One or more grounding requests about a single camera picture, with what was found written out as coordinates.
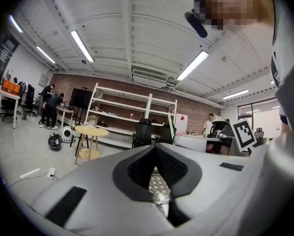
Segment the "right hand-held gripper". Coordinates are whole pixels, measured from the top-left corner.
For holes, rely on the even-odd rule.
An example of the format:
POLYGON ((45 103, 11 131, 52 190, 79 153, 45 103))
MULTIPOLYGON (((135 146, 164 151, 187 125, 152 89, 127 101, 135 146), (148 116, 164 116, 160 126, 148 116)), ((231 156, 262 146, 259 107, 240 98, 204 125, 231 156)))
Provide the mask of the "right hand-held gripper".
POLYGON ((234 123, 214 121, 211 134, 213 138, 198 136, 176 135, 174 145, 197 152, 241 156, 251 154, 252 147, 257 143, 255 135, 246 118, 234 123))

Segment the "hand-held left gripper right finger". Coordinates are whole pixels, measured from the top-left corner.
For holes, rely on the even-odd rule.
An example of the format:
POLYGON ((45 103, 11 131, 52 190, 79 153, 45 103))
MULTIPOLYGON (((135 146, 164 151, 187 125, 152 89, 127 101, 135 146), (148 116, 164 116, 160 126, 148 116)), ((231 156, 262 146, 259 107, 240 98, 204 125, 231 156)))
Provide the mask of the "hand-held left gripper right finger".
POLYGON ((168 218, 155 229, 223 229, 253 174, 252 158, 156 144, 156 167, 171 190, 168 218))

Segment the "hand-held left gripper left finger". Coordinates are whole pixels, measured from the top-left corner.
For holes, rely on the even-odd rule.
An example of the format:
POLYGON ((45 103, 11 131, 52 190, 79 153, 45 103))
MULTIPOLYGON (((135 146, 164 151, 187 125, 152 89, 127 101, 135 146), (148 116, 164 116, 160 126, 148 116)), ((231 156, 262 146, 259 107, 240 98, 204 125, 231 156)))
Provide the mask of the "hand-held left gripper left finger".
POLYGON ((32 208, 78 235, 160 235, 173 225, 149 191, 153 145, 86 162, 43 191, 32 208))

